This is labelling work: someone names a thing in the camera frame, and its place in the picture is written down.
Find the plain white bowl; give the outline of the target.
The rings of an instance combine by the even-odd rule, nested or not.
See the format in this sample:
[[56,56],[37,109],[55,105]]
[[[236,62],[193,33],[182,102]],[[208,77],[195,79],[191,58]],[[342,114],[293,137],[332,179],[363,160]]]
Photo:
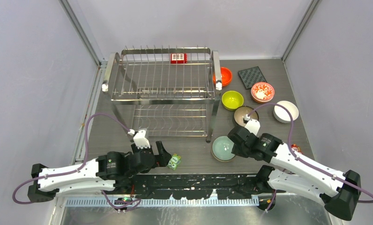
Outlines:
[[279,101],[274,106],[274,117],[281,123],[290,123],[299,117],[299,110],[295,104],[290,101]]

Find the white plate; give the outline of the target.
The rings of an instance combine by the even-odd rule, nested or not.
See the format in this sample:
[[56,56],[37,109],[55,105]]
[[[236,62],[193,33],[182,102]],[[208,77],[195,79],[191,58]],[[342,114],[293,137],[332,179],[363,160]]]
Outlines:
[[227,136],[216,138],[212,144],[212,150],[217,157],[221,159],[229,159],[234,154],[232,153],[234,143]]

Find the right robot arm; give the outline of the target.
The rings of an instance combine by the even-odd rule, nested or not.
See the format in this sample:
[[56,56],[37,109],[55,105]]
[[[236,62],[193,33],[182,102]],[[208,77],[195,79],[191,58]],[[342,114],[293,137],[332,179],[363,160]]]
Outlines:
[[295,193],[317,202],[339,219],[352,220],[361,195],[357,172],[324,166],[267,133],[257,137],[245,127],[236,126],[227,136],[233,142],[234,155],[268,163],[256,174],[255,186],[259,191]]

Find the metal two-tier dish rack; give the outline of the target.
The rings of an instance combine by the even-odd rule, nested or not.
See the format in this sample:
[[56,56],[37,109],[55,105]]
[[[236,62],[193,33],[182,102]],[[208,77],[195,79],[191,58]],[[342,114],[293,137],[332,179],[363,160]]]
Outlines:
[[[171,64],[186,53],[186,64]],[[107,61],[102,92],[115,117],[150,136],[212,139],[222,92],[218,51],[207,47],[126,48]]]

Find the white bowl red pattern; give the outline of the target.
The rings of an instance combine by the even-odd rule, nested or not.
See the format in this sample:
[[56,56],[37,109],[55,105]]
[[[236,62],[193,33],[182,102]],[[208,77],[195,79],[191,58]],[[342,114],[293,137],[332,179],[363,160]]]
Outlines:
[[267,82],[258,82],[251,88],[251,95],[255,96],[274,96],[275,89]]

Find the yellow bowl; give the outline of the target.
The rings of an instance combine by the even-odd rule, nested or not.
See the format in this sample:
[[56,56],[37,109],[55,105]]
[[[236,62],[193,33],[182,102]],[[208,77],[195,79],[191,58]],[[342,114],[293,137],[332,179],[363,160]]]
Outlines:
[[225,109],[235,111],[244,104],[244,97],[239,92],[230,90],[222,95],[221,101]]

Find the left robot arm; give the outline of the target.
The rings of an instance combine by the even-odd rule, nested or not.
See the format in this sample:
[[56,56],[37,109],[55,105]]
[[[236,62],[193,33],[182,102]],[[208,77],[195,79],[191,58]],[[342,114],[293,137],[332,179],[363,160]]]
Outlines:
[[33,183],[28,187],[27,197],[33,203],[42,203],[69,193],[126,194],[132,190],[136,175],[168,166],[172,155],[161,141],[157,141],[156,146],[156,155],[151,146],[139,149],[133,143],[132,150],[127,153],[110,151],[85,164],[62,168],[34,164],[31,170]]

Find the pale green ceramic bowl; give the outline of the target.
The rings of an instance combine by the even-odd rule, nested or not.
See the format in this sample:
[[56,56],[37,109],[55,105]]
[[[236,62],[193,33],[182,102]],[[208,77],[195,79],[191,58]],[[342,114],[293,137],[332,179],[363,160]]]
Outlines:
[[222,163],[228,163],[228,162],[231,162],[234,158],[235,158],[235,155],[233,155],[231,158],[229,159],[221,159],[219,157],[217,157],[213,152],[211,154],[213,156],[214,159],[216,159],[217,161],[219,162],[222,162]]

